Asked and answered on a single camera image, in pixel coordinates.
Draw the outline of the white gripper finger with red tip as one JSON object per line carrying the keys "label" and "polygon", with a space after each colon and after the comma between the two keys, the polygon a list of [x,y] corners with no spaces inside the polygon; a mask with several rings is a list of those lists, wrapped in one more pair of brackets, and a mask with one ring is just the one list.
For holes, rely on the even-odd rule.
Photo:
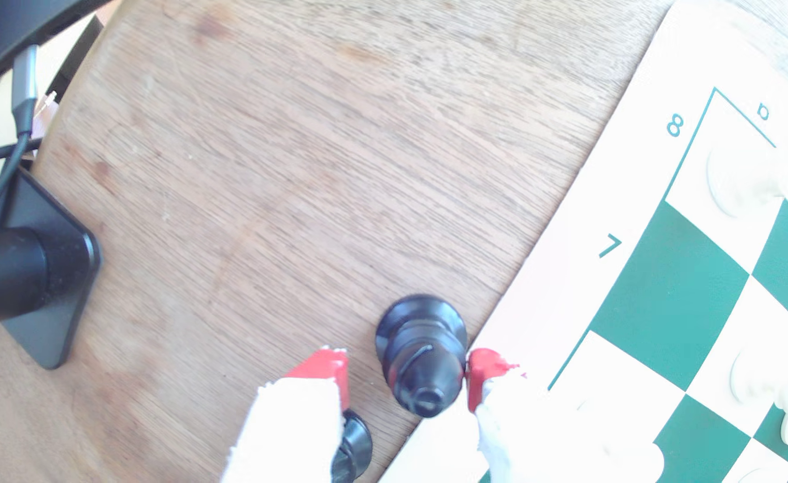
{"label": "white gripper finger with red tip", "polygon": [[468,409],[492,482],[656,482],[656,444],[619,436],[492,349],[468,355]]}
{"label": "white gripper finger with red tip", "polygon": [[347,351],[317,349],[257,389],[223,482],[331,482],[348,403]]}

